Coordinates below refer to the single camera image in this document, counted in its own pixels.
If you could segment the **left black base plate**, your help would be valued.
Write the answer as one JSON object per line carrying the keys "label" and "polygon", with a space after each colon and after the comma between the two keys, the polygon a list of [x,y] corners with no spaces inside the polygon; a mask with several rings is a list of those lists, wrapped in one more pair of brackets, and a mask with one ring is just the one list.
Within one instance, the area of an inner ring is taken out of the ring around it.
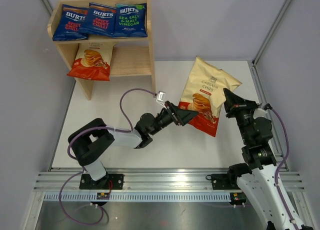
{"label": "left black base plate", "polygon": [[122,190],[124,185],[123,174],[108,174],[95,181],[87,173],[82,174],[79,188],[81,190]]}

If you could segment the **cassava chips bag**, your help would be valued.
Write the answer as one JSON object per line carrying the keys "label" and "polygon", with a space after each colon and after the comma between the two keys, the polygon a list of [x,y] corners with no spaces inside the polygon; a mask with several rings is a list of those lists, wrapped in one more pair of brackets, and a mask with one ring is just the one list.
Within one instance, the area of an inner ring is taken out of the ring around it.
{"label": "cassava chips bag", "polygon": [[233,92],[242,83],[197,56],[185,84],[178,107],[197,111],[189,124],[215,137],[218,130],[221,108],[226,101],[224,89]]}
{"label": "cassava chips bag", "polygon": [[90,81],[109,81],[112,53],[116,44],[116,42],[80,43],[67,75]]}

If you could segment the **blue Burts chilli bag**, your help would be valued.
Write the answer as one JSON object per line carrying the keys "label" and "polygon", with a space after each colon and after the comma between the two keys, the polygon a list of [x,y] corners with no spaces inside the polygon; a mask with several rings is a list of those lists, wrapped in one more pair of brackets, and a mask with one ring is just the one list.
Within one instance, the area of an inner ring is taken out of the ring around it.
{"label": "blue Burts chilli bag", "polygon": [[59,24],[53,34],[53,41],[86,40],[87,33],[82,33],[80,27],[88,14],[88,8],[62,5],[62,14]]}

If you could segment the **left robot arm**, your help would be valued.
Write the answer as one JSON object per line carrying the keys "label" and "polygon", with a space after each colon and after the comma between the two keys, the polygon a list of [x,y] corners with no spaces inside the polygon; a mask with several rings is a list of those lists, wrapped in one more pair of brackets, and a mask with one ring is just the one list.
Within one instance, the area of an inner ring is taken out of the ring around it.
{"label": "left robot arm", "polygon": [[68,137],[67,153],[74,157],[84,172],[81,174],[80,189],[103,190],[116,186],[112,177],[100,161],[100,156],[110,147],[142,149],[149,145],[152,136],[174,123],[188,124],[199,113],[180,109],[170,101],[164,103],[157,115],[143,114],[131,130],[111,127],[101,118],[95,118]]}

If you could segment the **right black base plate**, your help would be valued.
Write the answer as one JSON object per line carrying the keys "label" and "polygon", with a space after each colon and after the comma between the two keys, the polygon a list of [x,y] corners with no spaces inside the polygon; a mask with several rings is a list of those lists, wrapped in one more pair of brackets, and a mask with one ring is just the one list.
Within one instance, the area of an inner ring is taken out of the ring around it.
{"label": "right black base plate", "polygon": [[232,182],[226,173],[208,174],[206,180],[211,182],[213,190],[239,190],[236,183]]}

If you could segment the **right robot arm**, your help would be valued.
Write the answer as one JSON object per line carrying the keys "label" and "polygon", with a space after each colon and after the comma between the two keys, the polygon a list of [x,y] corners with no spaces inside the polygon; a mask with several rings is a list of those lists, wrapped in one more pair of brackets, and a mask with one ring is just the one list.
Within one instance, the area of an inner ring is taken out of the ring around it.
{"label": "right robot arm", "polygon": [[266,104],[261,107],[227,88],[224,108],[226,117],[236,120],[244,146],[244,163],[232,165],[227,171],[227,183],[245,194],[266,230],[310,230],[295,210],[280,177],[277,163],[269,145],[273,138],[272,121],[266,118]]}

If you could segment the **Burts sea salt vinegar bag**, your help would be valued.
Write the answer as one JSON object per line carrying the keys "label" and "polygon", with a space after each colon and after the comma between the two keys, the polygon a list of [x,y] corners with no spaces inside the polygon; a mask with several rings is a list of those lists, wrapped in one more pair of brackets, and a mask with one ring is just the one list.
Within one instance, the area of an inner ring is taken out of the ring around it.
{"label": "Burts sea salt vinegar bag", "polygon": [[147,4],[116,4],[114,38],[145,38]]}

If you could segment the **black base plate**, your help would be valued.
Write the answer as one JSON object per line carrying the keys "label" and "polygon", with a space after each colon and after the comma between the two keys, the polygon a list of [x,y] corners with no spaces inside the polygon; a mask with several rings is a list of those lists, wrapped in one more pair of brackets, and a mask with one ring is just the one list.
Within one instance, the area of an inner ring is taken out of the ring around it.
{"label": "black base plate", "polygon": [[123,174],[108,174],[95,181],[87,173],[82,174],[79,188],[81,190],[122,190],[124,185]]}
{"label": "black base plate", "polygon": [[213,190],[239,190],[236,183],[232,182],[226,173],[208,174],[206,180],[211,182]]}

